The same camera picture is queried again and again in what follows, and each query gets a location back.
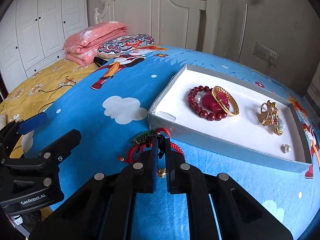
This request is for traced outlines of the patterned pillow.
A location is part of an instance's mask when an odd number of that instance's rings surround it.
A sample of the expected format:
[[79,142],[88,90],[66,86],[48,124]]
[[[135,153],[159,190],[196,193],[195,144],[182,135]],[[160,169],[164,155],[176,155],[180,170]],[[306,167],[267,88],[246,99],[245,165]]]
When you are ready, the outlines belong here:
[[150,46],[155,43],[155,39],[146,34],[124,35],[106,41],[98,49],[100,58],[111,59],[138,47]]

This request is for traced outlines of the white bed headboard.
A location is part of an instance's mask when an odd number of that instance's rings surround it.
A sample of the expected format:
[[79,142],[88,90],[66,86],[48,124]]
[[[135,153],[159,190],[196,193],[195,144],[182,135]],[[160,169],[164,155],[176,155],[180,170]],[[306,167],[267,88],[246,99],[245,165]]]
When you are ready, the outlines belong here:
[[118,21],[127,33],[148,34],[160,45],[196,50],[201,12],[206,13],[201,51],[213,54],[220,18],[221,0],[102,0],[94,22]]

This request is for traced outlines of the folded pink quilt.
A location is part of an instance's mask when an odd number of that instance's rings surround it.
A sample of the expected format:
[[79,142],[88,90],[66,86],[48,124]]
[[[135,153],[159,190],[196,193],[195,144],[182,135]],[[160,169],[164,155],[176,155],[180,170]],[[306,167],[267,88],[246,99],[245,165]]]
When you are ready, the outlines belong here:
[[65,40],[66,59],[80,66],[93,63],[98,48],[104,42],[127,34],[127,26],[117,21],[98,23],[75,33]]

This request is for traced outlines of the double ring flower brooch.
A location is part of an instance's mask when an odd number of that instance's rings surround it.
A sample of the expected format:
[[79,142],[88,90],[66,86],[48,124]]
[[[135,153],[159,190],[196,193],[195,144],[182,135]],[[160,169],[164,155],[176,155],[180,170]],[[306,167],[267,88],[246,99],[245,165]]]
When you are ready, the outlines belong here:
[[273,107],[270,100],[261,105],[258,120],[263,126],[269,126],[274,124]]

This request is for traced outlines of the grey white jewelry tray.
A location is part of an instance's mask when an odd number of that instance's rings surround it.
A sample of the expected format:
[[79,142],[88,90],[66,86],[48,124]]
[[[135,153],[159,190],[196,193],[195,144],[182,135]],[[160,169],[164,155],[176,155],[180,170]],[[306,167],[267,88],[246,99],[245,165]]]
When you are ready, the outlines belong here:
[[[237,116],[208,121],[189,107],[187,95],[198,85],[221,86],[236,100]],[[262,103],[277,104],[286,128],[276,135],[258,121]],[[185,65],[157,96],[148,111],[151,129],[166,128],[171,137],[228,157],[290,172],[303,172],[312,164],[309,139],[293,105],[287,100],[235,77]],[[283,144],[291,146],[284,153]]]

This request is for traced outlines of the metal pole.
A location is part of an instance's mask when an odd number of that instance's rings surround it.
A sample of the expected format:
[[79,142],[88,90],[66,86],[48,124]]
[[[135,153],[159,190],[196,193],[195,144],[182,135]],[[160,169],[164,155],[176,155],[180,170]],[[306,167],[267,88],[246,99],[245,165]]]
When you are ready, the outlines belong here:
[[241,34],[240,34],[240,40],[239,40],[239,46],[238,46],[238,52],[237,52],[237,56],[236,56],[237,63],[239,63],[239,61],[240,61],[241,52],[242,52],[242,48],[243,48],[243,44],[244,44],[246,25],[247,25],[247,15],[248,15],[248,4],[245,4],[243,19],[242,19],[242,28],[241,28]]

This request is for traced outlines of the yellow floral bedsheet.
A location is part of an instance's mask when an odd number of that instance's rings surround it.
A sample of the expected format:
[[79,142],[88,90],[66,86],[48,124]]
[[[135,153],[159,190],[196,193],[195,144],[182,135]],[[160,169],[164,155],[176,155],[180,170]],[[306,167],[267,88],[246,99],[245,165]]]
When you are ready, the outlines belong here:
[[90,144],[102,135],[103,121],[97,114],[99,98],[90,90],[99,70],[95,63],[82,66],[64,59],[36,71],[14,88],[1,103],[1,128],[39,113],[46,113],[48,120],[22,135],[10,157],[35,157],[71,129],[79,129]]

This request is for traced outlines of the blue cartoon tablecloth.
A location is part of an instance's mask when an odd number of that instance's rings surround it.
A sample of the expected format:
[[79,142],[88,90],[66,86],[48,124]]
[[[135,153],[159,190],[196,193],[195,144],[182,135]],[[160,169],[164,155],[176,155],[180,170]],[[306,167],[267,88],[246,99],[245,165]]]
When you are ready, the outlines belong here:
[[[196,86],[220,86],[240,113],[208,121],[188,106]],[[55,100],[26,150],[37,157],[71,129],[80,144],[60,165],[70,197],[94,174],[120,172],[133,139],[165,128],[186,161],[203,173],[231,176],[294,239],[319,239],[319,129],[307,102],[275,79],[192,50],[133,50],[113,59]]]

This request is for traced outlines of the white wardrobe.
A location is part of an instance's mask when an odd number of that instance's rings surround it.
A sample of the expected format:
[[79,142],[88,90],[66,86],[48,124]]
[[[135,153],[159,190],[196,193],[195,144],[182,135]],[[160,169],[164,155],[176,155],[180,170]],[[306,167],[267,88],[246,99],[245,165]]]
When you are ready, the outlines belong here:
[[87,0],[13,0],[1,20],[1,77],[7,92],[62,59],[65,40],[87,26]]

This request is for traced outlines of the red flower hair clip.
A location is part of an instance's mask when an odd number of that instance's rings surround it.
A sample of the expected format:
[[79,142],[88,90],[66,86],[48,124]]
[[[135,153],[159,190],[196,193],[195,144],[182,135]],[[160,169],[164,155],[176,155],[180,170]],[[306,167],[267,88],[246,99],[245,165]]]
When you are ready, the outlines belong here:
[[[229,101],[227,96],[223,92],[217,93],[219,99],[221,99],[221,103],[224,104],[225,107],[229,108]],[[211,92],[206,93],[202,97],[202,105],[205,109],[210,110],[214,113],[223,112],[222,107],[217,103],[217,100],[212,96]]]

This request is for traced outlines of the gold bangle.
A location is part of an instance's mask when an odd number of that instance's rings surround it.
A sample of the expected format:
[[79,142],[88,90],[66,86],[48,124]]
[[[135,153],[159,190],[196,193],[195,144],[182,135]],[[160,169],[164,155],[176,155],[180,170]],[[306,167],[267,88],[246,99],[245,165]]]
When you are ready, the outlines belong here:
[[230,116],[237,116],[240,113],[240,109],[235,99],[220,86],[215,86],[211,94],[221,109]]

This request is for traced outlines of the pale jade pendant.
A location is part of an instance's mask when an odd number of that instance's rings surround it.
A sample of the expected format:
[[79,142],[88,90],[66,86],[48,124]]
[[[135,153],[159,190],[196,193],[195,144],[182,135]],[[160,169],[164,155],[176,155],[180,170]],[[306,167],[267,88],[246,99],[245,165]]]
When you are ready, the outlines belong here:
[[278,122],[277,122],[277,130],[279,132],[284,132],[286,128],[285,122],[281,119],[278,118]]

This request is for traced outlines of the ship print curtain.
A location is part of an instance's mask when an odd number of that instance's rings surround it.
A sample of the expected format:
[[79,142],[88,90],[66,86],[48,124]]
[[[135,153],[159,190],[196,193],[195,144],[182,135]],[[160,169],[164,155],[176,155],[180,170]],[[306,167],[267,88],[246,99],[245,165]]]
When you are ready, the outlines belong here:
[[319,97],[320,97],[320,84],[319,84],[320,66],[311,80],[308,90],[304,96],[309,106],[312,108],[315,118],[319,120]]

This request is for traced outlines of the wall switch and socket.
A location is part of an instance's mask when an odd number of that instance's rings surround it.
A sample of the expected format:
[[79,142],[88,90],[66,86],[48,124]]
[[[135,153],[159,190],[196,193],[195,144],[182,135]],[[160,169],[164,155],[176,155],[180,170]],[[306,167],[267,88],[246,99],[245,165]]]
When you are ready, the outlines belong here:
[[272,66],[277,66],[280,55],[274,50],[260,44],[256,43],[253,51],[253,55],[259,57],[260,59],[268,62]]

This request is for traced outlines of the white pearl with cap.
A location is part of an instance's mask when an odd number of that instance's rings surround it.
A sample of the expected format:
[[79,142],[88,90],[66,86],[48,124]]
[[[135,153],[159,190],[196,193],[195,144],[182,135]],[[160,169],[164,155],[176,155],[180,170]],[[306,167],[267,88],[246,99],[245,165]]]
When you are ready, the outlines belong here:
[[288,145],[288,144],[283,144],[282,147],[281,147],[281,149],[282,149],[282,151],[283,151],[284,153],[289,153],[289,152],[291,152],[291,146]]

